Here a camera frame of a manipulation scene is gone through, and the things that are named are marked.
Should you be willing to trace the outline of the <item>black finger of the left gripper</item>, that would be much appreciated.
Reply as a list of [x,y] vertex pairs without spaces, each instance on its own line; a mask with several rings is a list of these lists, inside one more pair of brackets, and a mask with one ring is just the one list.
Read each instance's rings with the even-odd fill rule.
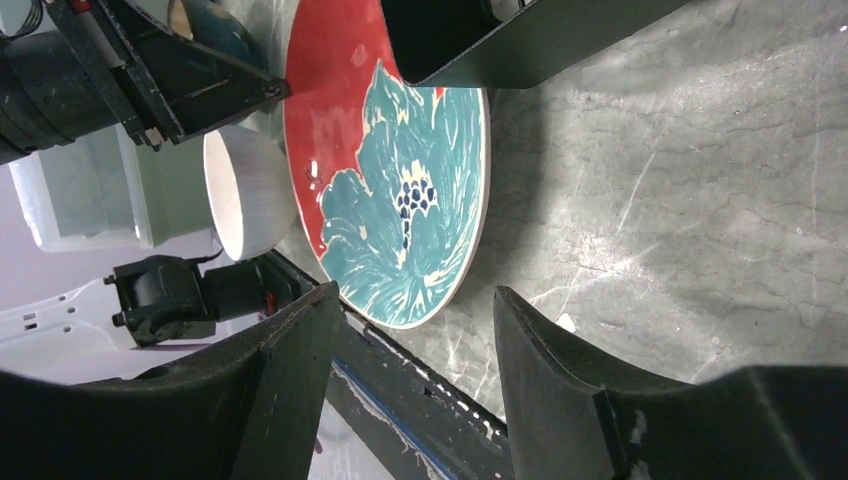
[[383,1],[389,44],[413,87],[528,89],[683,7],[681,1]]

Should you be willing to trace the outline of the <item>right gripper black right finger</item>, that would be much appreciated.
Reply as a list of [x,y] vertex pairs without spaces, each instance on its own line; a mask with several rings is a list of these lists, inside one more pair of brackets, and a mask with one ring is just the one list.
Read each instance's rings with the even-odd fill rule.
[[513,289],[493,317],[518,479],[843,479],[847,371],[744,367],[693,385],[621,360]]

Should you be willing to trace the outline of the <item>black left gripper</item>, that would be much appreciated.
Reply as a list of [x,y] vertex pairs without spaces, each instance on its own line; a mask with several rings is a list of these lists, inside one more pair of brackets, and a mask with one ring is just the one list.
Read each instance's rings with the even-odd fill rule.
[[142,122],[128,134],[150,145],[182,143],[282,101],[288,83],[189,40],[134,1],[94,1],[92,13],[117,54],[111,69],[134,112],[123,118],[59,28],[39,33],[47,7],[32,1],[19,30],[1,34],[1,163],[67,145],[102,128]]

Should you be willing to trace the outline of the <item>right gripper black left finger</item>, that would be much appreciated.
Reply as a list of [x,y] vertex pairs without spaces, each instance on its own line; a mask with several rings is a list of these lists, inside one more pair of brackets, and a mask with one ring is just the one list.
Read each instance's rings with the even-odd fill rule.
[[1,376],[5,479],[304,479],[339,330],[323,283],[271,318],[131,380]]

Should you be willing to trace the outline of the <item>white bowl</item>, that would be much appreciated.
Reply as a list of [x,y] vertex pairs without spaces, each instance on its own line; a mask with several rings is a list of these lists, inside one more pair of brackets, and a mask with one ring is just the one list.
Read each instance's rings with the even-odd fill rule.
[[243,261],[272,250],[299,217],[285,153],[239,125],[206,133],[202,145],[208,202],[226,255]]

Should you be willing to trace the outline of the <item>red rimmed bottom plate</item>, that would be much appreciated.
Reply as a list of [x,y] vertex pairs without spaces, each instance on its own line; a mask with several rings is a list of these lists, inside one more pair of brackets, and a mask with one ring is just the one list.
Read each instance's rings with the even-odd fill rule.
[[368,320],[411,329],[458,291],[489,201],[481,88],[400,77],[376,1],[299,1],[282,128],[310,247]]

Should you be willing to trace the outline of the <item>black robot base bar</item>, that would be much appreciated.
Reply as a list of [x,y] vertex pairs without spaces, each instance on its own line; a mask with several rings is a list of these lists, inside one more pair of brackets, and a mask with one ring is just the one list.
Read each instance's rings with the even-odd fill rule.
[[326,398],[397,479],[511,479],[506,426],[378,327],[341,308]]

